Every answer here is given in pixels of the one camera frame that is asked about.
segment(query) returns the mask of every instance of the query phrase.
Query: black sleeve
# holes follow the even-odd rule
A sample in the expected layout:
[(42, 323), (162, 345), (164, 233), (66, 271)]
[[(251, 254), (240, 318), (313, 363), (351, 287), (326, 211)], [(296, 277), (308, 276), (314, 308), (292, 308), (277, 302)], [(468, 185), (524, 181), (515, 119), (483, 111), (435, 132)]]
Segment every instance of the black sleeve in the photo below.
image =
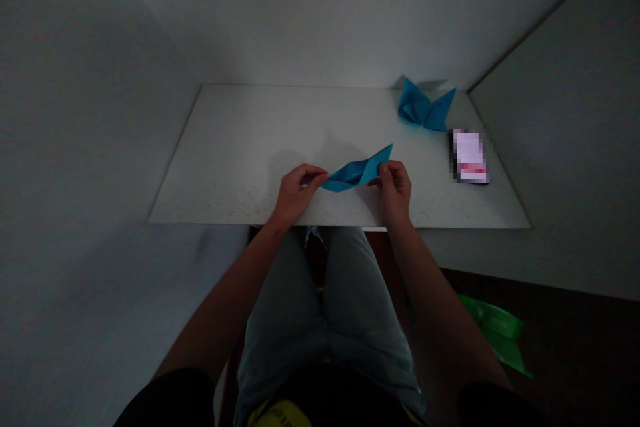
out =
[(464, 386), (458, 394), (456, 410), (462, 427), (551, 425), (536, 407), (492, 382)]
[(144, 387), (120, 414), (115, 427), (213, 427), (214, 389), (209, 376), (201, 370), (174, 370)]

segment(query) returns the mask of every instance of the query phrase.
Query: wooden floor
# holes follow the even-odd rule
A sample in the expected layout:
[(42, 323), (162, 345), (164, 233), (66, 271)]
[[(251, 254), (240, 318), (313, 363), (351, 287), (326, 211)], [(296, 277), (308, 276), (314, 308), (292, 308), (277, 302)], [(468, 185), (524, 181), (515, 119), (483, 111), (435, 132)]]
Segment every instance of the wooden floor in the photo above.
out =
[[(367, 238), (404, 324), (411, 307), (389, 238), (386, 232), (367, 232)], [(322, 285), (326, 253), (314, 239), (307, 246), (307, 259), (314, 280)], [(518, 393), (544, 411), (552, 423), (640, 425), (640, 303), (467, 272), (443, 272), (456, 292), (499, 306), (524, 321), (519, 344), (525, 365), (535, 377), (528, 379), (509, 367), (505, 371)], [(229, 370), (235, 375), (232, 366)], [(234, 406), (233, 393), (225, 390), (226, 419), (233, 418)]]

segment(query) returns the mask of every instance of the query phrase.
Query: pixelated screen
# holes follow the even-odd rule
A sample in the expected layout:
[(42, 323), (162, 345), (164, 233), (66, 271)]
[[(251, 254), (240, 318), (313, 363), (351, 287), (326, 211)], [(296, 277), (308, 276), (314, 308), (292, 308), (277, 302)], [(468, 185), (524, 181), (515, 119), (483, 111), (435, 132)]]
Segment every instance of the pixelated screen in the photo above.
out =
[(452, 129), (456, 178), (465, 183), (489, 183), (487, 159), (480, 134), (468, 129)]

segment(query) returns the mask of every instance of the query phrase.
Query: black shirt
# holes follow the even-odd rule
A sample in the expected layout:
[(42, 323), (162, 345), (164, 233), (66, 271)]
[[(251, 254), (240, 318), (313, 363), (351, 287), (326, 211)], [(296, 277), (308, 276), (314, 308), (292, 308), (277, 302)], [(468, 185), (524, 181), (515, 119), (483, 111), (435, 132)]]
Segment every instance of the black shirt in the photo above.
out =
[[(211, 379), (200, 370), (170, 372), (142, 389), (115, 425), (213, 427), (214, 389)], [(415, 427), (422, 423), (369, 379), (334, 364), (312, 364), (298, 370), (266, 403), (255, 408), (250, 422), (256, 426), (261, 422), (292, 427)], [(546, 425), (535, 407), (490, 382), (466, 385), (458, 395), (457, 413), (463, 427)]]

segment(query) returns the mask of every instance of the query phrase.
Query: left hand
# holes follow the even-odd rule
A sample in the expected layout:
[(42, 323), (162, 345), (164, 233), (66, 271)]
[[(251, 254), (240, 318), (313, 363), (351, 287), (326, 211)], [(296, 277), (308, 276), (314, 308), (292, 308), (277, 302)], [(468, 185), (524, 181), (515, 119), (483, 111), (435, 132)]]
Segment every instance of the left hand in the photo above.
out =
[(326, 170), (306, 163), (291, 170), (282, 177), (278, 202), (271, 214), (271, 220), (286, 228), (291, 227), (307, 209), (318, 187), (328, 178)]

